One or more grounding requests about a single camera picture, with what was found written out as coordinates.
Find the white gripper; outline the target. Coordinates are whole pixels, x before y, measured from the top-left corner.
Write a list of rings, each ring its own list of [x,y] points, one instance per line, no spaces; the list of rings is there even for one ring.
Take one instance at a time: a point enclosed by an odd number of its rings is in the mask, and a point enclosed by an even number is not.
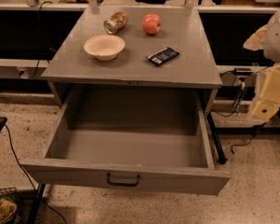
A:
[[[245,42],[244,48],[263,49],[264,56],[275,62],[273,67],[257,74],[255,97],[250,106],[252,119],[268,121],[280,108],[280,8],[266,25],[261,26]]]

